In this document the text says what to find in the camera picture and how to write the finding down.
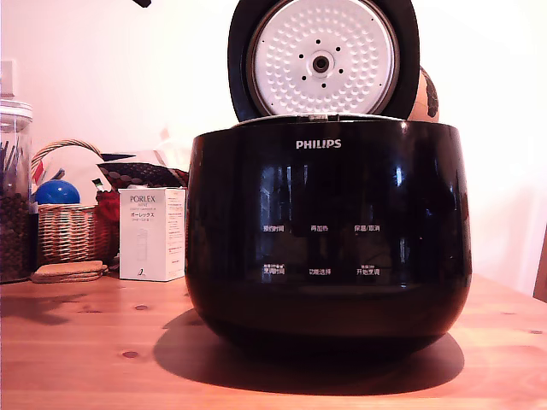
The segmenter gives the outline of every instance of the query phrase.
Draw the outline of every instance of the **rice cooker lid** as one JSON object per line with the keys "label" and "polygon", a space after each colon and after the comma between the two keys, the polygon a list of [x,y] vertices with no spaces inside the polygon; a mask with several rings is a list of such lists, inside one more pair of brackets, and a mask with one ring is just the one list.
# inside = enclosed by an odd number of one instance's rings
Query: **rice cooker lid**
{"label": "rice cooker lid", "polygon": [[228,43],[240,121],[306,114],[408,119],[420,78],[410,0],[240,0]]}

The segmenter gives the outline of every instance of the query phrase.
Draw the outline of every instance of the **coffee beans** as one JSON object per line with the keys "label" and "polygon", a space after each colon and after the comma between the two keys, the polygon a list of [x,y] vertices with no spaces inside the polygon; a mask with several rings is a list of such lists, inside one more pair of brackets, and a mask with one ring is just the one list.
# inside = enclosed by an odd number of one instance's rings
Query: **coffee beans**
{"label": "coffee beans", "polygon": [[0,196],[0,283],[30,277],[28,200],[21,194]]}

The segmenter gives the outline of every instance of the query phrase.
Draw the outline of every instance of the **white product box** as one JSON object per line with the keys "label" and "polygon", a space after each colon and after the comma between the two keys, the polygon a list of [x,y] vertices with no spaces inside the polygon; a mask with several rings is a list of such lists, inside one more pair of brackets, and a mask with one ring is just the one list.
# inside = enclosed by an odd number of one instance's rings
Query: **white product box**
{"label": "white product box", "polygon": [[185,276],[186,190],[120,190],[120,279]]}

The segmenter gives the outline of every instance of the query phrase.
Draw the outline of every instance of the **glass jar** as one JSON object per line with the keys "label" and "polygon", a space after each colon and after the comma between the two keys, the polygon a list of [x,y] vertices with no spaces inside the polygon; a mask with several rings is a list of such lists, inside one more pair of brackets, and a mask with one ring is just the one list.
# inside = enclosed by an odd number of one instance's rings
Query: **glass jar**
{"label": "glass jar", "polygon": [[0,101],[0,283],[19,282],[34,269],[35,213],[31,204],[32,108]]}

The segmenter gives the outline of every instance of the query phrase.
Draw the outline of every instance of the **glossy black body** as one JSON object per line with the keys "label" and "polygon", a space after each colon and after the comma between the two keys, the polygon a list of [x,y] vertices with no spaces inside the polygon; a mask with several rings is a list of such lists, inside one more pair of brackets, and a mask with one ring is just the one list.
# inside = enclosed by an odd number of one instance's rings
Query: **glossy black body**
{"label": "glossy black body", "polygon": [[[240,121],[262,117],[249,91],[247,57],[261,20],[281,1],[284,0],[239,0],[233,13],[228,39],[228,78],[233,108]],[[420,80],[420,34],[415,10],[411,0],[373,2],[393,26],[400,52],[397,86],[387,106],[377,114],[406,120],[414,107]]]}
{"label": "glossy black body", "polygon": [[[341,148],[297,149],[309,140]],[[407,354],[460,314],[472,268],[457,129],[258,123],[197,137],[190,175],[188,289],[236,344]]]}

